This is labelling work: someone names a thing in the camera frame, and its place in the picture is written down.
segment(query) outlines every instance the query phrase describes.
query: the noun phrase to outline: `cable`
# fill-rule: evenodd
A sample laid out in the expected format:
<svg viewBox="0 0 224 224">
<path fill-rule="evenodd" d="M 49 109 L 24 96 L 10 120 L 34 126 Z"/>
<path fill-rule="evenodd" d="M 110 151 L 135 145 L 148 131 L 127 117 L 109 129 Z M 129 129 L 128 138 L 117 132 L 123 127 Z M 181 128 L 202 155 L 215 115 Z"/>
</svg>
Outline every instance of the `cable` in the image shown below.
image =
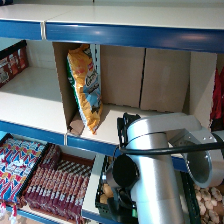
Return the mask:
<svg viewBox="0 0 224 224">
<path fill-rule="evenodd" d="M 117 149 L 119 148 L 119 145 L 116 146 L 116 148 L 114 149 L 114 153 L 113 153 L 113 161 L 114 161 L 114 158 L 115 158 L 115 153 L 117 151 Z"/>
<path fill-rule="evenodd" d="M 158 149 L 126 149 L 120 148 L 120 152 L 129 155 L 170 155 L 177 153 L 190 153 L 190 152 L 201 152 L 216 149 L 224 149 L 224 142 L 190 145 L 190 146 L 179 146 L 175 148 L 158 148 Z"/>
</svg>

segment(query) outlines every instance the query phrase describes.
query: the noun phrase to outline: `blue shelf edge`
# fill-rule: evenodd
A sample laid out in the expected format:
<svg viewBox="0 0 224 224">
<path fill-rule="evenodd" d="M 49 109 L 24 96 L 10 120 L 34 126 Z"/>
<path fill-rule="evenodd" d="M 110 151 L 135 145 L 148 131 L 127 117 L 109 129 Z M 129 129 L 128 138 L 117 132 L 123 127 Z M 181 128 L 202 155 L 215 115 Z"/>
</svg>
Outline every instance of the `blue shelf edge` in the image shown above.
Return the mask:
<svg viewBox="0 0 224 224">
<path fill-rule="evenodd" d="M 99 223 L 119 224 L 118 222 L 115 222 L 111 219 L 104 218 L 104 217 L 102 217 L 98 214 L 95 214 L 95 213 L 92 213 L 92 212 L 89 212 L 89 211 L 85 211 L 85 210 L 82 210 L 82 217 L 84 217 L 86 219 L 95 220 Z"/>
<path fill-rule="evenodd" d="M 114 149 L 116 147 L 116 145 L 73 136 L 67 136 L 67 146 L 75 147 L 78 149 L 85 149 L 88 151 L 100 153 L 107 156 L 113 156 Z M 119 155 L 120 152 L 119 150 L 117 150 L 115 156 L 117 157 Z M 188 172 L 184 159 L 178 157 L 172 157 L 172 161 L 175 170 L 179 170 L 185 173 Z"/>
<path fill-rule="evenodd" d="M 6 210 L 9 211 L 9 212 L 12 212 L 12 207 L 6 206 Z M 34 215 L 32 213 L 25 212 L 25 211 L 22 211 L 20 209 L 17 209 L 17 214 L 21 215 L 25 218 L 32 219 L 32 220 L 35 220 L 37 222 L 44 223 L 44 224 L 59 224 L 58 222 L 54 222 L 54 221 L 51 221 L 49 219 L 42 218 L 38 215 Z"/>
<path fill-rule="evenodd" d="M 42 40 L 40 22 L 0 20 L 0 37 Z"/>
<path fill-rule="evenodd" d="M 224 53 L 224 30 L 46 23 L 50 41 Z"/>
<path fill-rule="evenodd" d="M 36 128 L 31 128 L 23 125 L 0 121 L 0 131 L 22 135 L 30 138 L 39 139 L 42 141 L 64 145 L 64 135 L 50 131 L 44 131 Z"/>
</svg>

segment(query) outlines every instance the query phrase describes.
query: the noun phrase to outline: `yellow chip bag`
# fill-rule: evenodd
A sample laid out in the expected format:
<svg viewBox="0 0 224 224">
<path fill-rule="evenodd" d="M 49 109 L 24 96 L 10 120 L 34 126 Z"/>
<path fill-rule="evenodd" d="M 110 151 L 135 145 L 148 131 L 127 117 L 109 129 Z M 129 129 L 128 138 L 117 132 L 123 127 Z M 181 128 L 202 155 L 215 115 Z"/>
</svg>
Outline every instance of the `yellow chip bag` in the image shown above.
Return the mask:
<svg viewBox="0 0 224 224">
<path fill-rule="evenodd" d="M 89 44 L 83 44 L 76 50 L 69 50 L 67 70 L 82 121 L 92 133 L 95 133 L 103 104 Z"/>
</svg>

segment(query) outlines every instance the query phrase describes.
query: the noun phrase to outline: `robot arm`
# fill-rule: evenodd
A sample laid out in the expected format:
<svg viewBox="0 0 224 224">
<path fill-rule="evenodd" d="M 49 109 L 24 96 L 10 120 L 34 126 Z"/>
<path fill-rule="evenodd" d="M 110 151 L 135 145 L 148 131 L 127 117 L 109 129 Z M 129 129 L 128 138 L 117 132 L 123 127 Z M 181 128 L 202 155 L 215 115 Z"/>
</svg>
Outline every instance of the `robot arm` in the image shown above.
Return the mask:
<svg viewBox="0 0 224 224">
<path fill-rule="evenodd" d="M 201 127 L 194 116 L 182 113 L 136 118 L 136 120 L 130 119 L 131 122 L 124 120 L 122 126 L 124 145 L 129 152 L 135 149 L 143 152 L 169 148 L 168 142 L 177 147 L 215 143 L 217 139 L 218 141 L 224 139 L 222 132 L 213 136 L 207 129 Z M 129 154 L 126 157 L 131 158 L 139 172 L 133 184 L 125 186 L 130 191 L 132 201 L 136 203 L 138 222 L 141 224 L 184 223 L 171 155 Z M 218 186 L 222 183 L 224 160 L 220 149 L 197 152 L 195 147 L 193 152 L 184 153 L 183 158 L 190 176 L 200 187 Z M 119 165 L 114 164 L 113 168 L 118 170 L 116 172 L 119 176 Z M 111 183 L 112 187 L 119 188 L 119 184 L 115 186 L 114 180 L 112 181 L 113 174 L 117 175 L 110 168 L 107 172 L 108 184 Z"/>
</svg>

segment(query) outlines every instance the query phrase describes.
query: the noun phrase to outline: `shelf compartment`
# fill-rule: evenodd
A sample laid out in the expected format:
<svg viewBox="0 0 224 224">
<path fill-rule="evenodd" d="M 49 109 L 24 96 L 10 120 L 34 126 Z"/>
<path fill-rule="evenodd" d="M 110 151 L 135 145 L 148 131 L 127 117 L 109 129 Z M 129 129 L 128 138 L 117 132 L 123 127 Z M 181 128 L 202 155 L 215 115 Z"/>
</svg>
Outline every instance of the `shelf compartment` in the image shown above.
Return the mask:
<svg viewBox="0 0 224 224">
<path fill-rule="evenodd" d="M 28 67 L 0 89 L 1 131 L 64 145 L 67 132 L 57 73 Z"/>
</svg>

